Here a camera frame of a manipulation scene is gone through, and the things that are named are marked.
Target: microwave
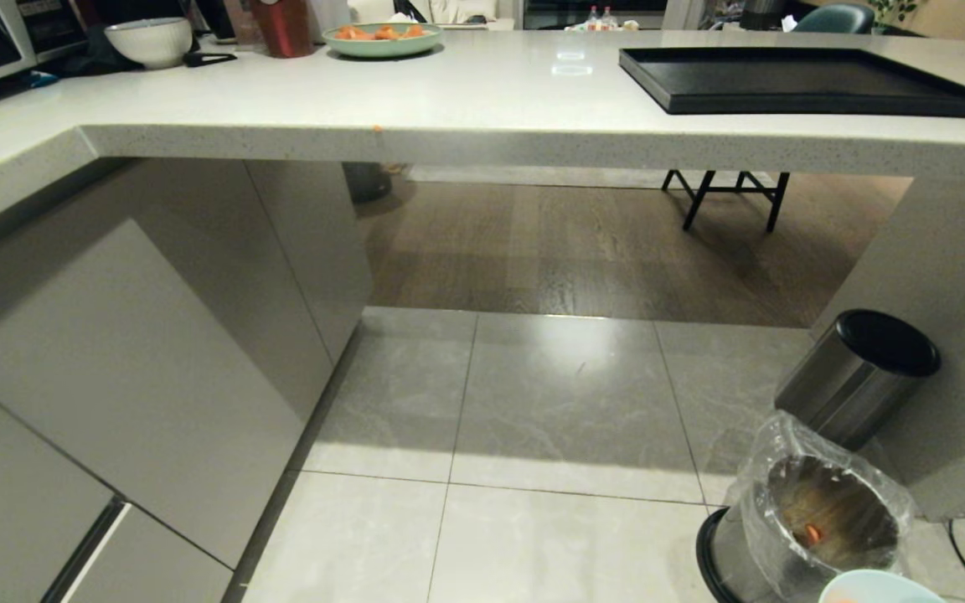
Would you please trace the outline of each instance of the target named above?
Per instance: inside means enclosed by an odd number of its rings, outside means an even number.
[[[70,0],[0,0],[0,77],[86,44]]]

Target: plate of food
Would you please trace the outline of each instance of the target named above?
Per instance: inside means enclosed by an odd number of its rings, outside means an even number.
[[[349,57],[389,59],[433,49],[441,41],[441,28],[428,23],[346,24],[324,31],[323,39]]]

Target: white quartz countertop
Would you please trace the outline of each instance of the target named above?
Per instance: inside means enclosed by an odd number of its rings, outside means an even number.
[[[64,80],[0,100],[0,213],[97,157],[744,168],[965,179],[965,119],[673,116],[621,47],[859,47],[965,84],[965,42],[652,31],[445,33],[399,61],[326,49]]]

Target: plastic bag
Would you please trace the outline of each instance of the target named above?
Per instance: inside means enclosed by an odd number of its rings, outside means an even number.
[[[784,600],[805,599],[850,570],[900,573],[900,543],[915,514],[906,488],[786,412],[758,431],[727,502]]]

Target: black trash can lid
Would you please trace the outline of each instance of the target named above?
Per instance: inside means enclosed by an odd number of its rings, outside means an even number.
[[[941,354],[911,325],[874,310],[848,310],[836,319],[836,332],[859,358],[890,373],[930,377],[941,369]]]

